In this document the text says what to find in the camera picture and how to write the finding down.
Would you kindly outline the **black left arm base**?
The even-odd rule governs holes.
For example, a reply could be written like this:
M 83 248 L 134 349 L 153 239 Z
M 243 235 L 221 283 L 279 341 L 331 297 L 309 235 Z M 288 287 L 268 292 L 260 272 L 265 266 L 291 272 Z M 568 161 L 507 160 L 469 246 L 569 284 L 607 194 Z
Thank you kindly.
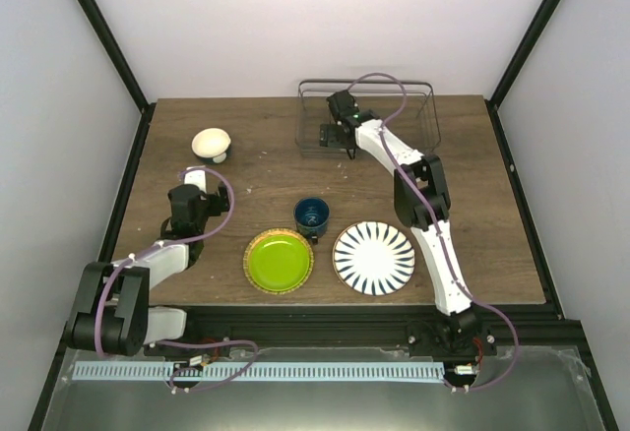
M 197 342 L 186 342 L 183 339 L 174 339 L 171 345 L 168 340 L 156 342 L 154 345 L 146 345 L 143 352 L 146 356 L 161 356 L 168 359 L 190 358 L 198 355 L 207 355 L 211 359 L 225 357 L 230 352 L 229 345 L 210 347 L 210 344 L 221 342 L 221 339 L 203 338 Z

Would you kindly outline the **dark blue mug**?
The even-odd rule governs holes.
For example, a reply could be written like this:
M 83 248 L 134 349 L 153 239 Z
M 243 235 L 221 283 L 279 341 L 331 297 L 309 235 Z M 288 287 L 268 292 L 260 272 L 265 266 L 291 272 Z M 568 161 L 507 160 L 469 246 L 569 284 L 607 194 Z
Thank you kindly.
M 297 232 L 310 244 L 317 245 L 327 231 L 330 208 L 321 198 L 303 198 L 294 206 L 293 218 Z

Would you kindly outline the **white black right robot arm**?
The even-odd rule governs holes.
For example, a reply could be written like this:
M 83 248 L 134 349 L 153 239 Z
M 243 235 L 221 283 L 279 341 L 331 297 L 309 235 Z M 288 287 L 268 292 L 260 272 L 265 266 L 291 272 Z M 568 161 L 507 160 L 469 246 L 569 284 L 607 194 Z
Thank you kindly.
M 326 98 L 333 121 L 320 126 L 320 145 L 337 145 L 349 157 L 362 150 L 393 176 L 394 207 L 399 222 L 410 229 L 427 266 L 437 310 L 449 323 L 437 331 L 440 348 L 451 355 L 473 342 L 473 296 L 462 275 L 451 237 L 451 200 L 442 162 L 436 155 L 411 148 L 390 131 L 392 117 L 361 111 L 348 90 Z

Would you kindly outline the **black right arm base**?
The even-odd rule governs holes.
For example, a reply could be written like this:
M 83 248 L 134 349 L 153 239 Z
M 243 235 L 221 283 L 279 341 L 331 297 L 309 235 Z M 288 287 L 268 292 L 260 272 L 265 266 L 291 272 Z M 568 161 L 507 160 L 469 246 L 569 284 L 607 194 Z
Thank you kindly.
M 495 356 L 497 347 L 488 341 L 491 330 L 474 309 L 445 316 L 435 312 L 416 318 L 406 327 L 409 350 L 435 360 L 473 360 Z

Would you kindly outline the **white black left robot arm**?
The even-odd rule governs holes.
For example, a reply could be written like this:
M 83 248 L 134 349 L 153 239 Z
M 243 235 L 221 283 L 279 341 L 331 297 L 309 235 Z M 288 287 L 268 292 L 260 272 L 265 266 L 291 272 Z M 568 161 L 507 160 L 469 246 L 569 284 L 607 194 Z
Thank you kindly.
M 156 242 L 139 254 L 84 267 L 63 340 L 74 349 L 101 356 L 133 356 L 145 345 L 166 340 L 178 355 L 193 354 L 200 330 L 177 308 L 152 307 L 150 291 L 194 266 L 204 248 L 208 219 L 231 215 L 233 190 L 220 183 L 213 193 L 195 184 L 171 189 L 170 216 Z

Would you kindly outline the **white and teal bowl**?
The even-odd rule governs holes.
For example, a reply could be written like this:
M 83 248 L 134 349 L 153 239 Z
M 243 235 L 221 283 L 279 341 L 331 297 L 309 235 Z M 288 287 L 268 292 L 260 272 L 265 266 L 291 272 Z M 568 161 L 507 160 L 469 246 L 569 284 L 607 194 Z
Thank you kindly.
M 231 152 L 231 138 L 221 128 L 208 128 L 199 132 L 191 142 L 195 157 L 206 164 L 225 162 Z

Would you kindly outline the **grey wire dish rack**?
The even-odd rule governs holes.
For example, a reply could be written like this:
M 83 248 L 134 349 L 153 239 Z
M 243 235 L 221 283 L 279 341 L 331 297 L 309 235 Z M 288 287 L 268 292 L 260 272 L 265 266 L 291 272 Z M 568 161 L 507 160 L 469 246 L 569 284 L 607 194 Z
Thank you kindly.
M 349 112 L 352 127 L 366 119 L 382 121 L 399 111 L 387 127 L 408 146 L 430 154 L 441 143 L 434 90 L 427 82 L 403 80 L 397 85 L 383 77 L 369 77 L 357 84 L 351 79 L 306 79 L 297 91 L 295 142 L 304 156 L 348 157 L 344 151 L 319 146 L 320 125 L 341 124 L 331 113 L 328 98 L 344 91 L 354 98 L 354 109 Z

